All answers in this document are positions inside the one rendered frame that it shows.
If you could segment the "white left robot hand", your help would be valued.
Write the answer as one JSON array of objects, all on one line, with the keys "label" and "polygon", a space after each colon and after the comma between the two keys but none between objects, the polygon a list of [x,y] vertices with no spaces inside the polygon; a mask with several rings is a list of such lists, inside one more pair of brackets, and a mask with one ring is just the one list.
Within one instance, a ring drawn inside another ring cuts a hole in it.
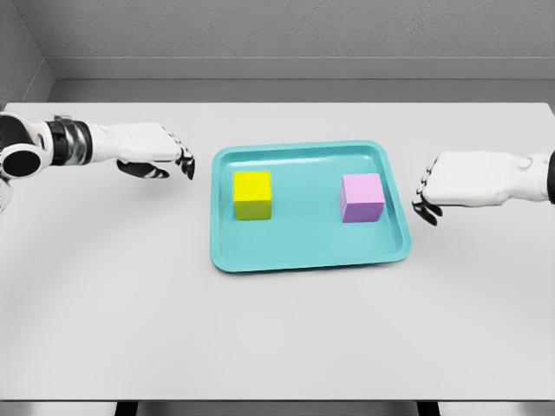
[{"label": "white left robot hand", "polygon": [[155,163],[178,166],[189,178],[195,159],[187,147],[159,123],[131,123],[115,127],[119,150],[116,165],[121,172],[139,179],[166,179],[169,172]]}]

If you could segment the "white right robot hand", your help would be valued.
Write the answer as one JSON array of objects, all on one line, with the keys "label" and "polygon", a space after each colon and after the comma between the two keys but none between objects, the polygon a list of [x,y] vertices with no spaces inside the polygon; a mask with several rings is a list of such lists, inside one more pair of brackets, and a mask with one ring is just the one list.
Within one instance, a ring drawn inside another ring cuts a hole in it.
[{"label": "white right robot hand", "polygon": [[421,177],[412,207],[432,226],[444,206],[500,206],[508,200],[504,188],[509,155],[492,152],[443,152]]}]

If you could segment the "pink cube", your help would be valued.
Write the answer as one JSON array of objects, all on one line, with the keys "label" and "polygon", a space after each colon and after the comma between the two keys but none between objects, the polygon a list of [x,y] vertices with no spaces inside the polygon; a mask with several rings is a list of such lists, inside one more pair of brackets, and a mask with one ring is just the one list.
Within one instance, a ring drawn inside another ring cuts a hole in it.
[{"label": "pink cube", "polygon": [[338,197],[344,223],[376,222],[385,205],[378,173],[344,174]]}]

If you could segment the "yellow cube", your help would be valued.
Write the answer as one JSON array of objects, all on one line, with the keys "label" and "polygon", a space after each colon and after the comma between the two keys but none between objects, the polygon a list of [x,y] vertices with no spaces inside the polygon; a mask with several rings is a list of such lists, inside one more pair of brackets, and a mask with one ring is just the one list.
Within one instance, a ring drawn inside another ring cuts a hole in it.
[{"label": "yellow cube", "polygon": [[271,219],[271,173],[235,172],[232,202],[235,218],[239,221]]}]

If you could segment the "teal plastic tray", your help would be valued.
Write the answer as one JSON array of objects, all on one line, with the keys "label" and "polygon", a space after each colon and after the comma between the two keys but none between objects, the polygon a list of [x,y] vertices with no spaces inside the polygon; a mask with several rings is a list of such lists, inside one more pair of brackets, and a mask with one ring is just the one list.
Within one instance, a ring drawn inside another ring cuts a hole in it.
[{"label": "teal plastic tray", "polygon": [[[235,172],[271,174],[272,217],[238,221]],[[344,223],[343,175],[377,173],[385,207],[375,222]],[[210,255],[226,272],[398,262],[412,249],[386,150],[371,140],[234,146],[212,160]]]}]

